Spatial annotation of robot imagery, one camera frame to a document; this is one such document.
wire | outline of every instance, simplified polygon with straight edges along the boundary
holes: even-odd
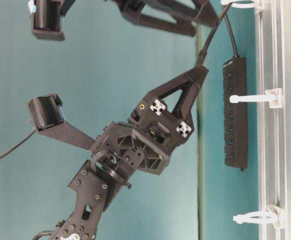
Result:
[[[24,139],[22,139],[17,145],[13,146],[12,148],[10,148],[7,152],[4,152],[0,155],[0,159],[4,158],[5,156],[7,156],[9,153],[11,153],[13,150],[15,150],[17,147],[19,147],[21,144],[23,144],[25,141],[27,141],[36,131],[33,130],[32,132],[30,132]]]
[[[222,20],[224,19],[224,16],[227,14],[227,12],[228,12],[228,10],[230,9],[231,5],[232,5],[232,2],[229,3],[228,5],[226,5],[226,6],[222,9],[222,12],[221,12],[221,14],[220,14],[220,16],[219,16],[219,20],[218,20],[217,24],[216,24],[216,25],[212,28],[212,30],[210,31],[210,34],[209,34],[209,36],[207,37],[207,39],[206,39],[206,41],[205,41],[205,44],[204,44],[204,46],[203,46],[203,48],[202,48],[202,51],[204,51],[204,52],[207,52],[207,51],[208,51],[208,48],[209,48],[209,46],[210,46],[210,43],[211,43],[213,37],[215,36],[215,33],[216,33],[216,31],[217,31],[219,25],[220,25],[220,23],[222,22]]]
[[[44,237],[44,236],[50,236],[54,233],[54,231],[42,231],[42,232],[39,232],[37,235],[34,236],[34,238],[32,240],[38,240],[40,239],[41,237]]]
[[[225,20],[225,24],[226,24],[227,30],[229,32],[229,35],[230,35],[230,39],[231,39],[231,43],[232,43],[232,47],[233,47],[234,57],[238,58],[239,55],[238,55],[238,48],[237,48],[235,36],[234,36],[233,31],[232,31],[232,28],[231,28],[231,25],[230,25],[230,21],[229,21],[229,18],[228,18],[227,14],[225,14],[224,20]]]
[[[202,50],[200,51],[198,57],[197,57],[197,60],[196,60],[196,65],[203,65],[204,62],[205,62],[205,59],[206,59],[206,56],[207,56],[207,51],[208,51],[208,48],[211,44],[211,41],[212,39],[214,38],[215,36],[215,33],[216,31],[218,30],[219,26],[220,26],[220,23],[222,22],[222,20],[224,19],[225,15],[227,14],[228,10],[231,8],[231,5],[232,5],[232,2],[229,3],[228,5],[226,5],[223,9],[222,9],[222,12],[218,18],[218,22],[216,23],[216,25],[211,29],[210,33],[209,33],[209,36],[207,37],[205,43],[204,43],[204,46],[202,48]]]

teal wall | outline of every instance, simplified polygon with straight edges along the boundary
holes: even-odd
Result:
[[[218,13],[220,0],[212,0]],[[247,60],[247,92],[256,94],[256,48],[253,9],[228,12],[241,57]],[[210,29],[202,27],[204,41]],[[248,168],[245,172],[224,163],[223,63],[233,57],[226,24],[212,40],[205,61],[210,70],[198,99],[200,122],[199,202],[202,240],[256,240],[258,226],[239,225],[233,216],[258,210],[257,108],[248,104]]]
[[[0,153],[32,126],[25,102],[56,92],[67,120],[92,137],[125,121],[148,90],[193,67],[194,38],[136,27],[103,0],[78,0],[66,41],[30,33],[27,0],[0,0]],[[198,237],[197,134],[161,176],[137,172],[101,218],[101,240]],[[0,240],[31,240],[75,206],[67,188],[90,154],[34,135],[0,161]]]

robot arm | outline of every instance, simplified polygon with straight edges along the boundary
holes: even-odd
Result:
[[[71,183],[76,204],[70,217],[56,226],[49,240],[94,240],[101,217],[122,187],[131,188],[136,170],[160,175],[172,151],[194,132],[191,108],[208,70],[195,66],[151,90],[141,100],[128,123],[112,122],[95,141],[67,123],[61,100],[49,94],[27,102],[37,133],[92,152]],[[164,98],[182,90],[172,112]]]

black 3d-printed bracket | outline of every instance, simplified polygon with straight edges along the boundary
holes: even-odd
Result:
[[[31,32],[38,39],[63,41],[62,17],[75,0],[35,0],[36,10],[31,14]]]
[[[218,16],[209,0],[192,0],[195,8],[188,7],[176,0],[114,0],[125,19],[133,24],[193,37],[196,28],[192,23],[214,27]],[[170,22],[142,14],[146,5],[171,15]]]

black power strip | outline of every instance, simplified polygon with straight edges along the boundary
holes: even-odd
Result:
[[[231,95],[247,95],[246,58],[234,57],[223,65],[225,164],[248,166],[248,114],[245,102],[230,103]]]

